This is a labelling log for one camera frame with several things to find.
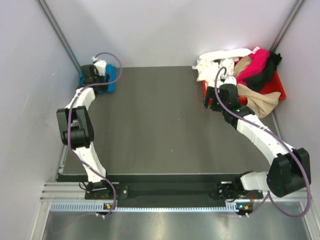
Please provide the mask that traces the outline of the blue t shirt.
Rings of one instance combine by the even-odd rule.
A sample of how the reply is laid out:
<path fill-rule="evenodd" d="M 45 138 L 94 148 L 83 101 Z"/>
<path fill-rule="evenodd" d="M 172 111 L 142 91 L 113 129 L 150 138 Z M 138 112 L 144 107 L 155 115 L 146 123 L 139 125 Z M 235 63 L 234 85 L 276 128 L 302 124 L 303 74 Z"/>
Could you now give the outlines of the blue t shirt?
<path fill-rule="evenodd" d="M 79 75 L 78 75 L 77 88 L 79 89 L 89 85 L 89 84 L 80 84 Z M 115 79 L 116 79 L 116 67 L 111 64 L 107 64 L 104 80 L 102 83 L 110 83 L 110 82 L 113 82 Z M 116 84 L 112 83 L 107 85 L 94 86 L 93 90 L 94 90 L 94 93 L 97 95 L 97 94 L 113 93 L 115 91 L 115 88 L 116 88 Z"/>

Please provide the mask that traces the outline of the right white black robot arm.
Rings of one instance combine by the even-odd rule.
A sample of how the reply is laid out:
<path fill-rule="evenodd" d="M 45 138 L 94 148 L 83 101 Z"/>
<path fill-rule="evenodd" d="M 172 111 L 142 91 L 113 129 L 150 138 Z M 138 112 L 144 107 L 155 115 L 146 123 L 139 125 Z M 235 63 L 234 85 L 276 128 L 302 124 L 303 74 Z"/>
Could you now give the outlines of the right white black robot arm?
<path fill-rule="evenodd" d="M 269 162 L 269 171 L 245 172 L 235 180 L 233 192 L 237 197 L 261 190 L 282 198 L 311 184 L 309 153 L 280 142 L 251 108 L 240 103 L 234 84 L 207 87 L 203 106 L 222 112 L 225 121 L 247 137 Z"/>

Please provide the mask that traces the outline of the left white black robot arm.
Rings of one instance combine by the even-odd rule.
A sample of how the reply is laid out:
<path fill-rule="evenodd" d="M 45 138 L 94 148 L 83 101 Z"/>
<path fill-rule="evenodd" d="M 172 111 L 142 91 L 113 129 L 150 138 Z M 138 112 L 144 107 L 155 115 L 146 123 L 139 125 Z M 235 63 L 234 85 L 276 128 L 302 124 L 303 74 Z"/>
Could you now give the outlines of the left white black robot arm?
<path fill-rule="evenodd" d="M 104 60 L 80 67 L 79 85 L 71 102 L 56 111 L 59 134 L 62 143 L 70 146 L 87 174 L 87 183 L 81 182 L 86 200 L 111 200 L 114 187 L 106 181 L 108 174 L 99 161 L 94 147 L 95 133 L 88 109 L 97 94 L 113 92 L 115 85 L 91 84 L 109 83 L 116 79 L 116 68 Z"/>

